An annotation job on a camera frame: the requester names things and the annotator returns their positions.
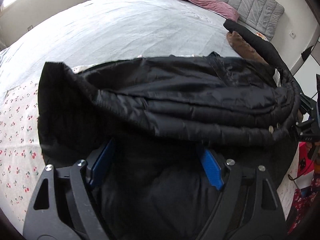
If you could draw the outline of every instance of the black puffer jacket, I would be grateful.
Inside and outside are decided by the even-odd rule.
[[[38,94],[45,160],[72,164],[113,136],[98,202],[116,238],[196,239],[218,196],[196,144],[246,166],[264,164],[276,184],[290,165],[300,95],[285,69],[276,87],[274,71],[215,53],[116,61],[79,74],[46,63]]]

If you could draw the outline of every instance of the screw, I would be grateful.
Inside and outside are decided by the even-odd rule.
[[[52,164],[48,164],[44,169],[46,171],[51,171],[53,169],[53,165]]]
[[[79,167],[84,166],[85,164],[86,164],[86,161],[85,161],[85,160],[79,160],[78,163],[77,163],[77,165],[78,165]]]
[[[260,165],[260,166],[258,166],[258,170],[259,171],[266,171],[266,168],[265,168],[265,166]]]
[[[233,166],[233,165],[235,165],[236,162],[233,159],[227,159],[226,163],[229,166]]]

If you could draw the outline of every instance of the white bed sheet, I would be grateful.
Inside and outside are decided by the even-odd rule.
[[[25,93],[21,108],[25,109],[27,105],[32,105],[35,116],[31,120],[24,118],[19,120],[18,114],[13,115],[15,127],[23,121],[25,123],[21,126],[29,126],[27,122],[35,120],[36,96],[26,101],[25,97],[34,93],[34,88],[37,89],[33,87],[31,81],[33,84],[38,82],[46,61],[63,61],[70,67],[75,67],[135,58],[138,55],[202,56],[215,51],[224,57],[239,57],[226,40],[228,31],[223,27],[224,21],[223,17],[213,12],[179,0],[91,0],[79,4],[42,22],[0,53],[2,108],[4,111],[6,107],[7,111],[9,110],[9,106],[4,105],[5,96],[9,95],[14,99],[13,92],[7,92],[17,87],[16,92],[22,93],[20,97]],[[22,87],[26,84],[26,89],[30,89],[30,93],[18,90],[22,84]],[[25,117],[32,115],[26,113],[30,109],[24,110]],[[32,148],[29,149],[28,138],[21,142],[21,138],[13,136],[16,140],[8,141],[9,136],[4,137],[7,127],[0,125],[2,130],[0,139],[3,141],[0,150],[7,149],[9,153],[9,149],[13,152],[17,149],[19,152],[18,155],[11,154],[10,159],[7,155],[6,158],[2,155],[0,170],[5,171],[10,177],[1,178],[0,207],[19,232],[23,229],[24,211],[27,210],[37,178],[44,167],[39,154],[41,148],[37,138],[36,123],[33,122],[31,126],[35,135]],[[26,130],[20,135],[22,134],[30,137],[30,133]],[[21,155],[24,147],[26,157]],[[7,169],[11,164],[12,172],[9,174]],[[16,185],[14,176],[20,176]]]

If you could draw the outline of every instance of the pillow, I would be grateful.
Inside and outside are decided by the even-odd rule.
[[[241,35],[241,37],[249,43],[251,47],[253,47],[257,53],[263,57],[263,59],[269,64],[273,66],[277,66],[280,69],[288,70],[289,75],[291,75],[291,72],[287,65],[284,63],[282,58],[280,57],[278,51],[276,48],[272,45],[269,41],[264,41],[251,31],[249,31],[246,27],[231,21],[226,20],[223,26],[229,31],[229,32],[237,32]],[[300,92],[302,92],[302,89],[298,82],[296,82],[298,85],[298,89]]]
[[[227,33],[227,40],[231,46],[242,58],[258,61],[263,64],[267,62],[257,51],[251,47],[237,32]]]
[[[227,19],[233,20],[235,22],[238,20],[239,14],[237,10],[225,2],[222,2],[219,0],[188,0],[188,1],[204,9],[218,13]]]

